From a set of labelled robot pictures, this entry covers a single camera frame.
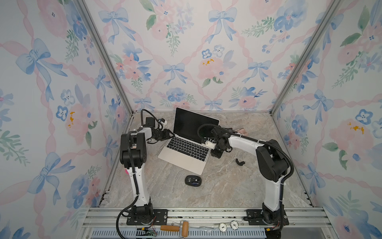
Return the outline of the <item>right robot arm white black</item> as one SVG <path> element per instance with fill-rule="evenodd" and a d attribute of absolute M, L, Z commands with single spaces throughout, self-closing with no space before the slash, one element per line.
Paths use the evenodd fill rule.
<path fill-rule="evenodd" d="M 197 130 L 213 157 L 221 158 L 224 152 L 234 148 L 256 156 L 261 175 L 265 178 L 265 199 L 258 217 L 250 213 L 244 218 L 250 223 L 257 220 L 265 225 L 273 226 L 270 231 L 281 231 L 284 223 L 284 185 L 294 173 L 294 165 L 290 157 L 281 149 L 276 140 L 263 141 L 240 134 L 230 128 L 213 124 L 203 124 Z"/>

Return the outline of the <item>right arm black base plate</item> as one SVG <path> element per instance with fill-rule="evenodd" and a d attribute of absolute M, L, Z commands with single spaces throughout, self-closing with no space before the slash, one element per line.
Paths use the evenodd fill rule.
<path fill-rule="evenodd" d="M 275 212 L 263 209 L 247 209 L 246 216 L 243 217 L 251 226 L 270 226 L 276 227 L 283 221 L 283 225 L 289 225 L 289 221 L 285 211 L 283 210 L 283 217 L 281 217 L 281 210 Z"/>

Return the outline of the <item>silver laptop black screen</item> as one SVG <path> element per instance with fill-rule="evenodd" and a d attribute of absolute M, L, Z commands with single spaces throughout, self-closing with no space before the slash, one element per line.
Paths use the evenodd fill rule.
<path fill-rule="evenodd" d="M 173 133 L 158 158 L 197 175 L 202 175 L 210 156 L 203 139 L 212 136 L 211 127 L 197 129 L 203 124 L 219 125 L 219 120 L 182 108 L 176 108 Z"/>

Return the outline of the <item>black wireless mouse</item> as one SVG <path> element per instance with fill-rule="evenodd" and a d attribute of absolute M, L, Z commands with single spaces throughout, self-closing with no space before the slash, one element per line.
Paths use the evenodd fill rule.
<path fill-rule="evenodd" d="M 185 178 L 185 184 L 192 187 L 200 187 L 202 184 L 202 178 L 196 175 L 188 175 Z"/>

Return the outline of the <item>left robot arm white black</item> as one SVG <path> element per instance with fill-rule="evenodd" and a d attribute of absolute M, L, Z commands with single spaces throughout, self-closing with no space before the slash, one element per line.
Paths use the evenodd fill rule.
<path fill-rule="evenodd" d="M 155 212 L 145 179 L 145 163 L 147 161 L 147 141 L 164 141 L 174 137 L 169 129 L 140 127 L 121 135 L 120 163 L 127 170 L 134 201 L 122 211 L 128 225 L 149 225 L 154 222 Z"/>

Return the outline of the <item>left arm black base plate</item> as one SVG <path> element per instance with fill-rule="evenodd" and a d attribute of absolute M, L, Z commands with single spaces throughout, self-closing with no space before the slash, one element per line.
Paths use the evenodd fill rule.
<path fill-rule="evenodd" d="M 126 224 L 128 226 L 162 226 L 167 224 L 167 209 L 136 208 L 128 213 Z"/>

